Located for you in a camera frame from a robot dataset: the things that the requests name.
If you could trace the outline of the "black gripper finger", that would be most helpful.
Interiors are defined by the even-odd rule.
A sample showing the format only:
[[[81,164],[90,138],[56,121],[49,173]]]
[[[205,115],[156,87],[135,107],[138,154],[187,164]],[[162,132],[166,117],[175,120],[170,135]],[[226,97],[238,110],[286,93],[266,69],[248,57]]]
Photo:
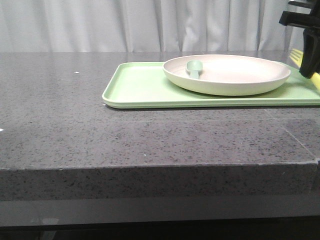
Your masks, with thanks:
[[[320,71],[320,32],[311,28],[303,31],[303,57],[299,72],[310,79]]]

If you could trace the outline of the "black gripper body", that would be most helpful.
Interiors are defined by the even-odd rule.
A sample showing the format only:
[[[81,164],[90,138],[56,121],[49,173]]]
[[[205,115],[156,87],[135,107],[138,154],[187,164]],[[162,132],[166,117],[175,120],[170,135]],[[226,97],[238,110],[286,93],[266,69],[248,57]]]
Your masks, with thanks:
[[[283,11],[279,23],[304,29],[320,29],[320,1],[319,0],[289,0],[289,5],[310,9],[309,13]]]

